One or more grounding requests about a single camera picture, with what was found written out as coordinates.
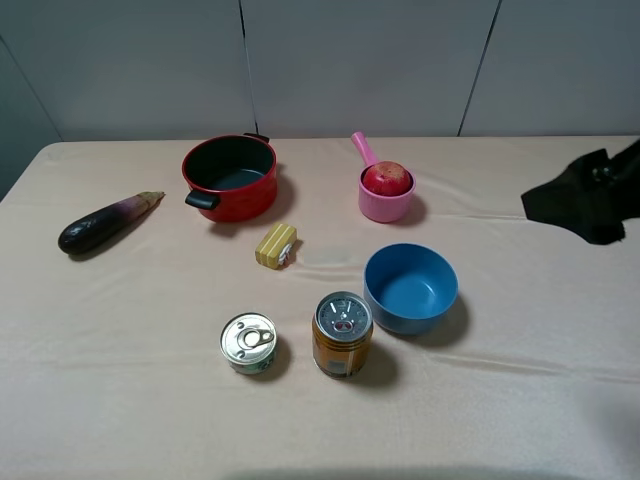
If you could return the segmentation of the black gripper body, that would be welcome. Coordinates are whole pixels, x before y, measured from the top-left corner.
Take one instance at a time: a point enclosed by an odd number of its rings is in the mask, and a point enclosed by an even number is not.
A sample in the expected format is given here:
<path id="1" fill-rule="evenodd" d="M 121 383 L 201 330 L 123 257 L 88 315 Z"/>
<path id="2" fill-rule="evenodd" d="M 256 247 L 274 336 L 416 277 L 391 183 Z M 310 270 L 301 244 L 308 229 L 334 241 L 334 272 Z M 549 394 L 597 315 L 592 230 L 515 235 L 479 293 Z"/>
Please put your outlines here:
<path id="1" fill-rule="evenodd" d="M 582 155 L 521 200 L 531 221 L 569 230 L 593 245 L 621 241 L 623 222 L 639 216 L 639 143 L 613 157 L 604 149 Z"/>

